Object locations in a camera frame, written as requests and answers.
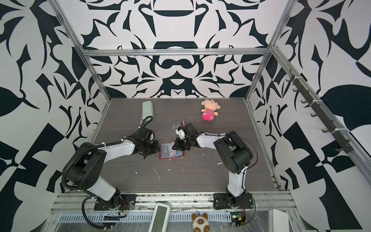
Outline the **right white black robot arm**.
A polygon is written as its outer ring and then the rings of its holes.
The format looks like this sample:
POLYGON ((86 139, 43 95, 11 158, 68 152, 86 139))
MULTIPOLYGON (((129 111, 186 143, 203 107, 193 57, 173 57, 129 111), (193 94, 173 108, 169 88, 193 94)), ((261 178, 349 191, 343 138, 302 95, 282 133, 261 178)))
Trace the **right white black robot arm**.
POLYGON ((246 171, 254 155, 242 137, 233 130, 227 133, 199 132, 191 123, 178 127, 175 133, 173 150, 188 151, 192 147, 216 150, 229 171, 227 194, 234 199, 245 194, 246 171))

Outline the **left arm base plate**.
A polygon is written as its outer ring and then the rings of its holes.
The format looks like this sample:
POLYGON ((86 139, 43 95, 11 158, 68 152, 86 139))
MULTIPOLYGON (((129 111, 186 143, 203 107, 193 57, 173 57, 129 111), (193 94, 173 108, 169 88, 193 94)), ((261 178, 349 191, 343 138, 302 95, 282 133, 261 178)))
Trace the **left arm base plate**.
POLYGON ((94 206, 95 211, 119 210, 125 211, 136 204, 136 194, 116 194, 105 201, 98 197, 94 206))

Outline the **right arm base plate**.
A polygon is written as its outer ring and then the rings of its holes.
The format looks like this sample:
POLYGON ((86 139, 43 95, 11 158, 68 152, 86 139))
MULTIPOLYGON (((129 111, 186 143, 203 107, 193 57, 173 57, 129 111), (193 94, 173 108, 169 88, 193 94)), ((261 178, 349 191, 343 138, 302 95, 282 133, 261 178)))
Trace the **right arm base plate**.
POLYGON ((228 191, 226 193, 213 194, 213 207, 216 210, 221 209, 252 209, 254 207, 253 197, 248 192, 243 192, 240 196, 235 197, 228 191))

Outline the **red leather card holder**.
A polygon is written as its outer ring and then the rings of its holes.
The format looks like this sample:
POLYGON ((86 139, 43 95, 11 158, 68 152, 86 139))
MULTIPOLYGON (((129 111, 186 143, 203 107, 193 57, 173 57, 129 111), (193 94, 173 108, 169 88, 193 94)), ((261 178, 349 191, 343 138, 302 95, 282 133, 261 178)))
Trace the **red leather card holder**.
POLYGON ((173 159, 178 157, 183 157, 185 153, 183 151, 173 150, 173 146, 175 142, 171 142, 169 144, 161 144, 160 151, 159 151, 159 158, 161 160, 164 159, 173 159))

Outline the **clear acrylic card box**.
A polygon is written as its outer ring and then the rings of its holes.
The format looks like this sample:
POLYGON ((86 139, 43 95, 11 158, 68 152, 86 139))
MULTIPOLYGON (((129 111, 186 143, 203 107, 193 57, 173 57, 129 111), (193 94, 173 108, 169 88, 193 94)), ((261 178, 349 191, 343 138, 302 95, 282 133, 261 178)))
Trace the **clear acrylic card box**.
POLYGON ((179 127, 184 127, 184 126, 185 126, 184 120, 177 121, 173 124, 173 130, 176 131, 179 127))

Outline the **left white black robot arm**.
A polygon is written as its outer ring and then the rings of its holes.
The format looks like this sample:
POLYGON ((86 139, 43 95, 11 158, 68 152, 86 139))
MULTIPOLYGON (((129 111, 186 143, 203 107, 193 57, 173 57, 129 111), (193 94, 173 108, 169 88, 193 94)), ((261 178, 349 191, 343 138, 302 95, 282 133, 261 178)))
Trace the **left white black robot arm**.
POLYGON ((145 127, 118 142, 99 145, 83 143, 63 168, 61 185, 64 189, 82 190, 106 202, 116 201, 119 190, 101 177, 103 165, 119 157, 134 154, 146 158, 158 151, 155 133, 145 127))

